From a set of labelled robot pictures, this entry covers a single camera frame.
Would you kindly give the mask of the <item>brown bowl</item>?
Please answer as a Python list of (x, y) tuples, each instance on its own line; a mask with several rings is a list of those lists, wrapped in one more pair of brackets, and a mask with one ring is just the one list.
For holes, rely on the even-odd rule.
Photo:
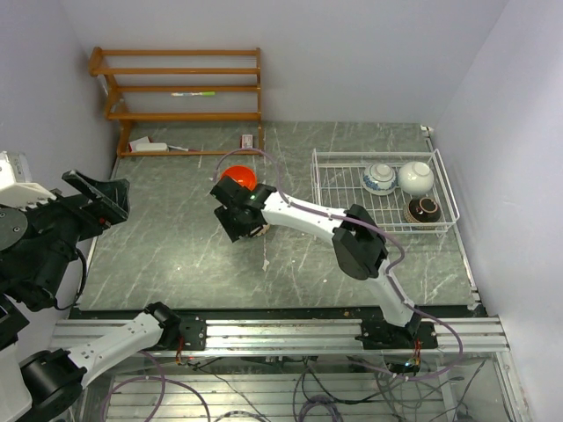
[(411, 199), (406, 203), (403, 214), (410, 223), (430, 224), (440, 221), (442, 209), (434, 199), (421, 197)]

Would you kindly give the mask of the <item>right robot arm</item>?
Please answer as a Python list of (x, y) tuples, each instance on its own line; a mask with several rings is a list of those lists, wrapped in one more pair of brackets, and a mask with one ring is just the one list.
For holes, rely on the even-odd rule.
[(310, 234), (329, 243), (338, 267), (348, 277), (365, 281), (379, 300), (379, 323), (362, 329), (360, 340), (368, 346), (404, 348), (419, 337), (420, 315), (391, 269), (383, 232), (365, 208), (321, 207), (298, 200), (273, 186), (254, 189), (225, 177), (211, 189), (220, 203), (214, 210), (231, 241), (257, 236), (267, 225)]

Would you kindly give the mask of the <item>white ribbed bowl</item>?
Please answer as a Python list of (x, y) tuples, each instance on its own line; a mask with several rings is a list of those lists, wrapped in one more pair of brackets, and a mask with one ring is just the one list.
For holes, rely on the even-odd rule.
[(434, 173), (426, 163), (408, 162), (398, 170), (398, 186), (412, 196), (423, 196), (429, 193), (434, 182)]

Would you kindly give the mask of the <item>blue patterned white bowl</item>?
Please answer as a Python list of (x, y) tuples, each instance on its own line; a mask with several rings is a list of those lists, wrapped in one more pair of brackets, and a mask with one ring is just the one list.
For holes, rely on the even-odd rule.
[(396, 172), (388, 164), (370, 164), (362, 174), (362, 187), (376, 196), (386, 196), (398, 186)]

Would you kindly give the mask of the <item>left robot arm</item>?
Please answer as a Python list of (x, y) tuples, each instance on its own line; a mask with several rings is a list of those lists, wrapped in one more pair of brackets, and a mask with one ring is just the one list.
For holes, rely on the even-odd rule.
[(10, 178), (1, 193), (1, 419), (49, 421), (69, 408), (108, 369), (148, 348), (177, 345), (186, 323), (161, 302), (129, 323), (82, 346), (40, 351), (17, 359), (18, 333), (28, 325), (16, 308), (58, 305), (69, 263), (84, 261), (78, 243), (125, 222), (129, 182), (97, 181), (79, 171), (62, 179), (78, 193), (64, 197)]

